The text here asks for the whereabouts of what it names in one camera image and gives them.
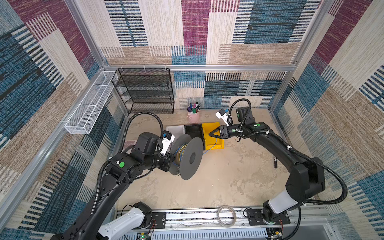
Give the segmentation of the grey filament spool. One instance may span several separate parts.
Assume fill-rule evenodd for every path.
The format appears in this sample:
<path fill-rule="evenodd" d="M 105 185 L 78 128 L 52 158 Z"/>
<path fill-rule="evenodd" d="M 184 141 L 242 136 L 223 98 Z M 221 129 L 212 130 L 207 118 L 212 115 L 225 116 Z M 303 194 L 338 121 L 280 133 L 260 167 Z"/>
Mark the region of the grey filament spool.
<path fill-rule="evenodd" d="M 172 145 L 170 155 L 173 161 L 169 172 L 189 180 L 197 172 L 203 157 L 204 144 L 202 139 L 191 138 L 188 134 L 179 136 Z"/>

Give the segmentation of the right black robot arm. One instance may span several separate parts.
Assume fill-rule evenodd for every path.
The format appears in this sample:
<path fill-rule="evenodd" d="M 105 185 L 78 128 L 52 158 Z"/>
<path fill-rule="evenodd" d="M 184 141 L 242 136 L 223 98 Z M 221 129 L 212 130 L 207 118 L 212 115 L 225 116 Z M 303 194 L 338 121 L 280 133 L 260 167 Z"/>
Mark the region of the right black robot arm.
<path fill-rule="evenodd" d="M 299 209 L 303 204 L 336 205 L 348 196 L 348 187 L 340 175 L 326 166 L 319 158 L 311 158 L 289 145 L 264 122 L 257 122 L 253 117 L 251 102 L 244 99 L 248 105 L 236 110 L 238 123 L 232 118 L 230 107 L 227 111 L 220 109 L 216 117 L 224 121 L 209 133 L 217 139 L 239 138 L 250 139 L 268 150 L 280 161 L 289 172 L 285 189 L 274 198 L 266 201 L 261 210 L 261 219 L 267 225 L 273 225 L 286 214 L 288 210 Z M 326 189 L 325 172 L 330 173 L 341 185 L 342 193 L 335 200 L 314 200 L 313 197 Z"/>

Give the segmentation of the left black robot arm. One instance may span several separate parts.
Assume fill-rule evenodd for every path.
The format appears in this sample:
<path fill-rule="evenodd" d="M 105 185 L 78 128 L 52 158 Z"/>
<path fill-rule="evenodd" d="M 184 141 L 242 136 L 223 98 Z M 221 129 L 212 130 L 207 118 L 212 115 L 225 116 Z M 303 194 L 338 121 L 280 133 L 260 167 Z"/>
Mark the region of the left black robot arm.
<path fill-rule="evenodd" d="M 158 121 L 160 134 L 142 133 L 134 146 L 121 147 L 118 154 L 107 160 L 98 173 L 95 196 L 67 230 L 52 236 L 53 240 L 118 240 L 149 217 L 148 208 L 136 207 L 104 224 L 116 201 L 134 181 L 145 177 L 145 170 L 151 173 L 158 168 L 167 172 L 172 164 L 161 119 L 154 113 L 145 114 Z"/>

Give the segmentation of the black plastic bin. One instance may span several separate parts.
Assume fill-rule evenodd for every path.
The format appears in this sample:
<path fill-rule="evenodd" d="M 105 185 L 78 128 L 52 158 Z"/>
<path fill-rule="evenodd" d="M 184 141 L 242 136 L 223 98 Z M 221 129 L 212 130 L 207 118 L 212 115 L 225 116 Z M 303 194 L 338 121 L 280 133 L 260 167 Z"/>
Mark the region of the black plastic bin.
<path fill-rule="evenodd" d="M 204 131 L 203 131 L 203 124 L 190 124 L 185 125 L 185 134 L 189 135 L 192 139 L 193 138 L 200 138 L 203 142 L 203 150 L 206 150 L 205 147 L 205 138 L 204 138 Z"/>

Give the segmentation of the pink pen cup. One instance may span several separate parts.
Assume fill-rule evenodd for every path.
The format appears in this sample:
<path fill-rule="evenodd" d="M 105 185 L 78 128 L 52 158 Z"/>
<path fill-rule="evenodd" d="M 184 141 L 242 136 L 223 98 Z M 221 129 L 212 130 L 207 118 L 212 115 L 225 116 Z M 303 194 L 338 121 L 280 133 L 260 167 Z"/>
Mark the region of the pink pen cup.
<path fill-rule="evenodd" d="M 187 118 L 190 124 L 195 124 L 200 121 L 200 103 L 195 102 L 187 107 Z"/>

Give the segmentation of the white plastic bin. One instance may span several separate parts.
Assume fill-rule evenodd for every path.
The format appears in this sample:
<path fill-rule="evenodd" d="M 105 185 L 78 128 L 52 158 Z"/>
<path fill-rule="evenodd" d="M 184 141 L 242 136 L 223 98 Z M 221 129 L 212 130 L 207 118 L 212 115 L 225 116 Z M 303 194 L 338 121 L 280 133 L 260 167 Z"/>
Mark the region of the white plastic bin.
<path fill-rule="evenodd" d="M 171 132 L 173 136 L 175 136 L 175 139 L 179 138 L 181 135 L 185 134 L 185 126 L 184 125 L 178 125 L 178 126 L 167 126 L 166 130 Z"/>

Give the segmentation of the black marker pen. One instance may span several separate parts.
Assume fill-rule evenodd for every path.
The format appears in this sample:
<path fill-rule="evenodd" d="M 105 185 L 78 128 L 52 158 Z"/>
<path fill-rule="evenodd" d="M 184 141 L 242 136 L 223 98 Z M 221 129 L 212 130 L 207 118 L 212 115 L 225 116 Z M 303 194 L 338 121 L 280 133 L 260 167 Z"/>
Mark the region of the black marker pen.
<path fill-rule="evenodd" d="M 274 168 L 278 168 L 278 159 L 274 156 Z"/>

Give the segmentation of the black mesh shelf rack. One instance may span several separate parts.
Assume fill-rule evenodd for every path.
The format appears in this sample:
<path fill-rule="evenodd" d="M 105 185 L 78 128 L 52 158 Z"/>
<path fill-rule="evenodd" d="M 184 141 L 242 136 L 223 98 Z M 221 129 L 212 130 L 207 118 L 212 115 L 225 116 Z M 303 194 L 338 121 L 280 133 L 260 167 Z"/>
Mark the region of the black mesh shelf rack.
<path fill-rule="evenodd" d="M 175 97 L 168 68 L 120 68 L 112 83 L 129 114 L 172 114 Z"/>

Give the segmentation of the clear tubing coil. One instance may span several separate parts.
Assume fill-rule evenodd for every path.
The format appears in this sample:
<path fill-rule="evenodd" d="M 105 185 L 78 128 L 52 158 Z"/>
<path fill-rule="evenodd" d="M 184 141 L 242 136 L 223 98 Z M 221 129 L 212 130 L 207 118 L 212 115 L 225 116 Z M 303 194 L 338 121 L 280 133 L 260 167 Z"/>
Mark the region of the clear tubing coil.
<path fill-rule="evenodd" d="M 221 227 L 230 228 L 237 222 L 237 213 L 228 205 L 220 206 L 217 210 L 217 221 Z"/>

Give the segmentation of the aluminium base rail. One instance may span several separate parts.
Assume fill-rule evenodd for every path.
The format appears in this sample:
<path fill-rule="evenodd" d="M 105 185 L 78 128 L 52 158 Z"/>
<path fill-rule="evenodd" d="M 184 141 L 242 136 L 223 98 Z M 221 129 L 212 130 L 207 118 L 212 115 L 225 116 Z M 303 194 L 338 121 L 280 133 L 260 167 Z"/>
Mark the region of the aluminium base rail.
<path fill-rule="evenodd" d="M 273 225 L 255 219 L 260 208 L 234 207 L 237 222 L 223 228 L 217 221 L 218 208 L 156 210 L 152 230 L 127 231 L 122 240 L 280 240 L 299 227 L 294 240 L 340 240 L 338 230 L 324 206 L 303 206 L 292 210 Z"/>

